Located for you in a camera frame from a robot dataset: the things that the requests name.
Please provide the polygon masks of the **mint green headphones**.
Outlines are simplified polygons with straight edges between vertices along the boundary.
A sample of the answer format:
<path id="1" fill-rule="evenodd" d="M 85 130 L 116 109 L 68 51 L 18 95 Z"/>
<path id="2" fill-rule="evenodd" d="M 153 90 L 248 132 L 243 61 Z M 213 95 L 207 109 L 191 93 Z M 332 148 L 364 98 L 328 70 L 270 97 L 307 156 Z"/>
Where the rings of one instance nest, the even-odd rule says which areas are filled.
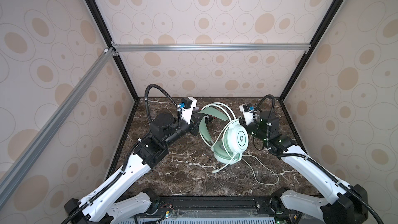
<path id="1" fill-rule="evenodd" d="M 199 123 L 200 137 L 211 149 L 216 160 L 223 164 L 223 167 L 213 170 L 213 173 L 218 173 L 225 167 L 241 161 L 248 147 L 249 137 L 233 110 L 224 103 L 214 102 L 202 107 L 199 113 L 204 116 Z M 210 117 L 226 122 L 216 139 L 212 139 L 207 128 L 206 120 Z"/>

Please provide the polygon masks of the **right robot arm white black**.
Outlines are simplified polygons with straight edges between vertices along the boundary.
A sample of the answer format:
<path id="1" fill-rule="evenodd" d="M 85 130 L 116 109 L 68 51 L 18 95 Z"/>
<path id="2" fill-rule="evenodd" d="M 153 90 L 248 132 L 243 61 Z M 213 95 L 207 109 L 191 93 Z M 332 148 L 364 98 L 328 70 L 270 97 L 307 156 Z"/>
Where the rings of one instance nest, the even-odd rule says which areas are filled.
<path id="1" fill-rule="evenodd" d="M 270 94 L 255 106 L 241 105 L 244 128 L 251 137 L 262 142 L 263 149 L 293 167 L 322 195 L 312 197 L 282 188 L 272 196 L 275 211 L 298 211 L 326 224 L 362 224 L 373 216 L 381 224 L 383 220 L 369 205 L 368 193 L 362 186 L 350 185 L 332 174 L 296 142 L 280 133 L 274 107 L 275 98 Z"/>

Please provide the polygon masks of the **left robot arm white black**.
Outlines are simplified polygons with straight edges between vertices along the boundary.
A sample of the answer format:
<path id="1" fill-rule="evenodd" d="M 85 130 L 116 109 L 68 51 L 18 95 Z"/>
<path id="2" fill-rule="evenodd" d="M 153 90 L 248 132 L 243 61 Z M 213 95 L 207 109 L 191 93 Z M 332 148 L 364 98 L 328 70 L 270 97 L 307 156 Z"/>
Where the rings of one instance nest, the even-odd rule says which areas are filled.
<path id="1" fill-rule="evenodd" d="M 170 113 L 160 113 L 152 118 L 148 102 L 151 89 L 158 89 L 172 100 L 156 84 L 146 88 L 144 104 L 149 131 L 129 150 L 122 166 L 112 176 L 82 199 L 71 199 L 65 204 L 68 214 L 65 224 L 118 224 L 137 214 L 155 213 L 159 198 L 151 189 L 123 201 L 119 201 L 119 198 L 169 154 L 169 146 L 174 142 L 187 133 L 204 136 L 202 131 L 205 123 L 218 113 L 211 106 L 197 108 L 196 99 L 185 97 L 180 103 L 172 101 L 177 111 L 176 117 Z"/>

